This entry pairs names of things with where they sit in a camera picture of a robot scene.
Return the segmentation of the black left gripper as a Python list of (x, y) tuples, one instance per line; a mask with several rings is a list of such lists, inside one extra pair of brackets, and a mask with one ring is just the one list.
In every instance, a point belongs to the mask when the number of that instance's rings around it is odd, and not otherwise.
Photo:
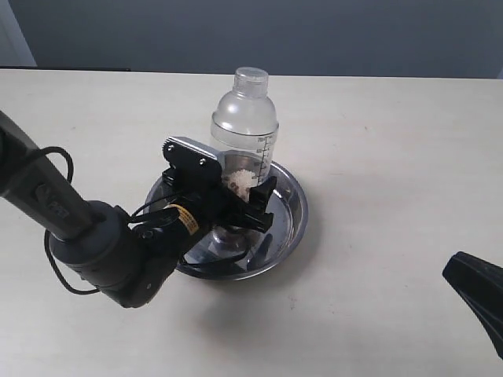
[(245, 230), (265, 233), (273, 224), (273, 214), (266, 207), (277, 185), (275, 176), (250, 188), (249, 201), (244, 201), (223, 182), (179, 187), (166, 182), (163, 173), (167, 205), (156, 212), (156, 253), (163, 257), (183, 258), (216, 227), (232, 234)]

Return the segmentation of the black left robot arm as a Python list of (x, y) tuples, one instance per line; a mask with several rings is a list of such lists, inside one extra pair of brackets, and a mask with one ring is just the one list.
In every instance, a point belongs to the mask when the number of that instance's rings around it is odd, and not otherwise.
[(133, 214), (107, 203), (84, 200), (49, 154), (7, 115), (1, 117), (1, 195), (45, 230), (44, 248), (53, 268), (66, 265), (91, 286), (125, 308), (150, 302), (190, 252), (211, 230), (266, 232), (274, 216), (266, 207), (275, 177), (239, 197), (223, 181), (223, 160), (180, 138), (168, 138), (169, 167), (161, 183), (163, 207), (148, 204)]

